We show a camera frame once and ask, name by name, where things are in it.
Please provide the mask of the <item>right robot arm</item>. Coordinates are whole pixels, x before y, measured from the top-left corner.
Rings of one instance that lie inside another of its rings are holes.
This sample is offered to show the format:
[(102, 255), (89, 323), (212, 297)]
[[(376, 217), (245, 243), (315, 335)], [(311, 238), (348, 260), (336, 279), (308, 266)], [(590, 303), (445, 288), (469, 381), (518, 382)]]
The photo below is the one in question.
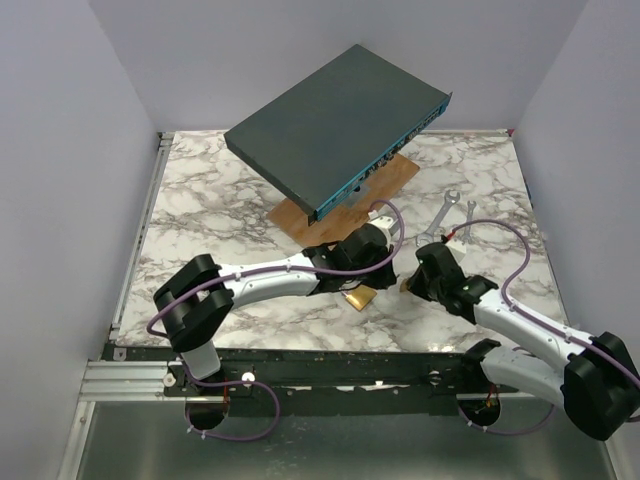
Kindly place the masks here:
[(460, 379), (469, 390), (505, 385), (562, 409), (584, 434), (604, 441), (639, 409), (639, 375), (622, 339), (562, 325), (504, 295), (480, 275), (467, 276), (450, 248), (436, 242), (416, 252), (406, 282), (413, 295), (437, 302), (466, 321), (518, 345), (483, 341), (464, 356)]

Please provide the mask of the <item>large brass padlock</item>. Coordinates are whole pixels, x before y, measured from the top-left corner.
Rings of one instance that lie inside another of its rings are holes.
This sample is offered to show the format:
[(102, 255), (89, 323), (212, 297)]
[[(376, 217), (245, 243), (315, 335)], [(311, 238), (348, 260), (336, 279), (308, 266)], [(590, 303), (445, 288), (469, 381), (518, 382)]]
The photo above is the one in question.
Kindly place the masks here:
[(343, 292), (345, 300), (357, 311), (362, 311), (377, 295), (377, 292), (366, 285)]

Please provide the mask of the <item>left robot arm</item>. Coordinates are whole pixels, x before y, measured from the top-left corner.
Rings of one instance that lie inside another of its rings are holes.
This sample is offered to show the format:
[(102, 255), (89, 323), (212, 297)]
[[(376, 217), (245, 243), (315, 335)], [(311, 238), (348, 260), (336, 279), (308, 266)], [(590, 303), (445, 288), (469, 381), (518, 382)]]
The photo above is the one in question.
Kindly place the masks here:
[(400, 230), (397, 220), (382, 216), (343, 240), (307, 247), (280, 261), (243, 266), (218, 264), (209, 254), (191, 259), (153, 296), (161, 335), (186, 364), (188, 384), (201, 395), (220, 387), (213, 336), (233, 310), (280, 297), (395, 285), (392, 239)]

